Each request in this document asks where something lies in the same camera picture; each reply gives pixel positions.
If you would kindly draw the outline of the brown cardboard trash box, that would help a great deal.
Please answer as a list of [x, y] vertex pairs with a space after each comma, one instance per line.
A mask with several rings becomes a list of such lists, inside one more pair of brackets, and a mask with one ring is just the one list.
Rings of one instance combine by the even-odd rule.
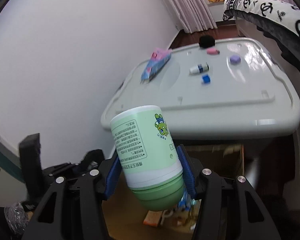
[[[207, 145], [186, 146], [190, 157], [219, 176], [234, 179], [244, 174], [244, 146]], [[107, 229], [113, 239], [191, 239], [196, 227], [201, 201], [188, 195], [171, 209], [164, 210], [160, 224], [143, 224], [148, 210], [128, 188], [125, 176], [119, 177], [115, 193], [102, 204]]]

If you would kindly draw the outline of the small blue cap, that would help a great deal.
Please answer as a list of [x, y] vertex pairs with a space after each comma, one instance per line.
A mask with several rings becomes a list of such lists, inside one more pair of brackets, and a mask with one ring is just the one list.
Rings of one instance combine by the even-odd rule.
[[203, 82], [203, 84], [209, 84], [211, 82], [210, 76], [209, 75], [203, 75], [202, 76], [202, 82]]

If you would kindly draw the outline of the white blue small bottle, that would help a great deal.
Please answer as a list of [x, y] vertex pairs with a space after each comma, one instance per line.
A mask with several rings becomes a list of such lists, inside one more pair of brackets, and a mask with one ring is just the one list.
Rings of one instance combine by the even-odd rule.
[[189, 69], [189, 74], [190, 75], [197, 75], [197, 74], [207, 72], [207, 71], [209, 71], [209, 69], [210, 69], [210, 67], [207, 63], [206, 64], [198, 64], [198, 65], [196, 65], [194, 67], [191, 67]]

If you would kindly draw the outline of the black fluffy pompom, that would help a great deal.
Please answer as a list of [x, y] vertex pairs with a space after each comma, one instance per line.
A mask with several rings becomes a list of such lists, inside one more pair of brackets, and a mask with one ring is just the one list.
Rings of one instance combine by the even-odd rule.
[[200, 48], [206, 49], [215, 46], [215, 39], [210, 35], [204, 35], [199, 38], [198, 42]]

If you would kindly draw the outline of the orange small box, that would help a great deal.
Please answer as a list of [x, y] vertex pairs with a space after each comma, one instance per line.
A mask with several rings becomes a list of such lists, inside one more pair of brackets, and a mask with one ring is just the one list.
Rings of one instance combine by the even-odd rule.
[[162, 213], [162, 211], [148, 211], [146, 217], [143, 220], [143, 224], [157, 227], [160, 224]]

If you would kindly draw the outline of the black white logo bed blanket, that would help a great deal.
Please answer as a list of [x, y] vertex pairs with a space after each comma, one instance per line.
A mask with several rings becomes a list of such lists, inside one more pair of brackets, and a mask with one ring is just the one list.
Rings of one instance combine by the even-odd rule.
[[279, 0], [225, 0], [224, 20], [238, 17], [274, 40], [281, 56], [300, 73], [300, 9]]

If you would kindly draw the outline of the pink pleated curtain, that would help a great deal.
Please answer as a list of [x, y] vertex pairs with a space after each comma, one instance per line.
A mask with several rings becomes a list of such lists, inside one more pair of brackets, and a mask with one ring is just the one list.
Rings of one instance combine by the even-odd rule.
[[162, 0], [177, 29], [195, 33], [216, 29], [207, 0]]

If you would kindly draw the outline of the white plastic storage bin lid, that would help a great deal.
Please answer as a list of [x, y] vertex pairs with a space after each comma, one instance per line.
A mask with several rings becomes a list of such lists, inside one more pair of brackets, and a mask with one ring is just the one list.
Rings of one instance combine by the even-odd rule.
[[[134, 107], [161, 108], [174, 138], [239, 139], [292, 134], [300, 124], [300, 99], [288, 76], [272, 63], [260, 42], [251, 38], [216, 41], [218, 55], [197, 44], [172, 51], [157, 76], [141, 82], [146, 62], [139, 63], [108, 103], [101, 125]], [[231, 64], [229, 57], [241, 62]], [[208, 64], [207, 72], [190, 75], [189, 69]], [[203, 84], [202, 76], [211, 82]]]

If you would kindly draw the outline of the pink eraser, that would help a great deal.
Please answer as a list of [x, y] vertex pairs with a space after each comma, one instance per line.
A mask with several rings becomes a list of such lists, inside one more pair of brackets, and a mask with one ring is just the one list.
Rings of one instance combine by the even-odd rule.
[[220, 54], [220, 51], [216, 48], [209, 48], [206, 50], [207, 54], [209, 55], [218, 55]]

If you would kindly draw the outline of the pink blue snack packet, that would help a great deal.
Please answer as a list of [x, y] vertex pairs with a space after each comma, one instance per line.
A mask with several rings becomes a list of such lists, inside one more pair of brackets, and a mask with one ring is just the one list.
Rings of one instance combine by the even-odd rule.
[[172, 55], [171, 49], [160, 49], [156, 48], [151, 58], [149, 59], [146, 67], [144, 68], [141, 75], [141, 82], [148, 82], [153, 79], [158, 72], [165, 66], [165, 64], [170, 60]]

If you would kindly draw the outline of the green white lotion bottle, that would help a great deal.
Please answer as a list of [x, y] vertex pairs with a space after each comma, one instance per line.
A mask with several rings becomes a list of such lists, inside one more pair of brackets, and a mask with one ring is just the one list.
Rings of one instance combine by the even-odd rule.
[[183, 196], [183, 167], [162, 110], [135, 107], [112, 118], [114, 137], [126, 182], [150, 211], [163, 211]]

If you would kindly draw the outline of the small purple case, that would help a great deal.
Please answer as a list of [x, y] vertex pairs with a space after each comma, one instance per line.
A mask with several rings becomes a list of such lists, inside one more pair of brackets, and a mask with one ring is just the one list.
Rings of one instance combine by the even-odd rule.
[[239, 64], [241, 62], [241, 57], [239, 55], [231, 55], [229, 60], [231, 64]]

